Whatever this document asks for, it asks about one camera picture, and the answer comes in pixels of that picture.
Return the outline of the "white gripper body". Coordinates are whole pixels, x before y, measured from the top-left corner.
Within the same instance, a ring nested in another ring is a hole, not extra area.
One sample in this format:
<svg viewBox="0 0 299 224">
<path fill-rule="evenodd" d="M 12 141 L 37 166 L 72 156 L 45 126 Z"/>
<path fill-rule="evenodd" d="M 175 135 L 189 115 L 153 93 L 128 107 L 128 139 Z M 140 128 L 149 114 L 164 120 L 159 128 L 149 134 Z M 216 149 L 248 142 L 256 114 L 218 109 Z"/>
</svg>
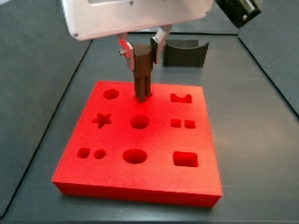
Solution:
<svg viewBox="0 0 299 224">
<path fill-rule="evenodd" d="M 69 35 L 96 39 L 206 17 L 212 0 L 60 0 Z"/>
</svg>

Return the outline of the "gripper finger with red pad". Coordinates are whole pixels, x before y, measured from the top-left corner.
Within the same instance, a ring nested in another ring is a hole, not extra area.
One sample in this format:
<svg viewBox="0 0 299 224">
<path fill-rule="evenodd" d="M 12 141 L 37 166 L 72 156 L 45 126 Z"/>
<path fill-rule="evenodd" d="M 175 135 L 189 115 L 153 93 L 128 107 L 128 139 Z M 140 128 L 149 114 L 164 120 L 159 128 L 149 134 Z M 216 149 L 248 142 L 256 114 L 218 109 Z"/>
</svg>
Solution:
<svg viewBox="0 0 299 224">
<path fill-rule="evenodd" d="M 127 41 L 125 33 L 120 33 L 117 35 L 117 43 L 121 46 L 121 49 L 119 50 L 119 54 L 125 57 L 128 68 L 131 71 L 133 71 L 135 70 L 135 50 L 131 43 Z"/>
</svg>

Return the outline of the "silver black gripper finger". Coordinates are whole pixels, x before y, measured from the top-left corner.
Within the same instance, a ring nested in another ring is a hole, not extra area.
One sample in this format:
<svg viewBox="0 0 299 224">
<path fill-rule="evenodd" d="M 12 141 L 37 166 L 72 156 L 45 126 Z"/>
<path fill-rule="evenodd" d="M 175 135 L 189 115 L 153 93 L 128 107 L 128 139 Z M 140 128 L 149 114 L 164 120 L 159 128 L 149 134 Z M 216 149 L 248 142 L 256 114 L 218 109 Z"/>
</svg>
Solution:
<svg viewBox="0 0 299 224">
<path fill-rule="evenodd" d="M 169 33 L 172 30 L 172 26 L 163 25 L 157 28 L 156 34 L 151 38 L 151 46 L 153 48 L 153 63 L 157 64 L 160 62 L 161 52 L 164 50 L 165 41 L 168 39 Z"/>
</svg>

